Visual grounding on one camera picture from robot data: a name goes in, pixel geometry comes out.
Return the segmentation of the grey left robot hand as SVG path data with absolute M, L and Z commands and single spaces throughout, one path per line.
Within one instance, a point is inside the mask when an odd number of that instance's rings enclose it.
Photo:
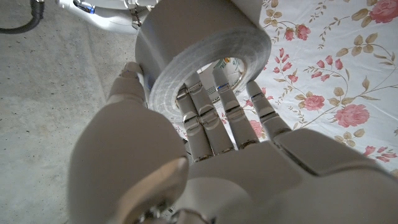
M 71 223 L 396 223 L 397 179 L 316 131 L 291 131 L 254 82 L 264 142 L 215 154 L 200 133 L 185 150 L 147 108 L 129 62 L 82 132 L 68 175 Z

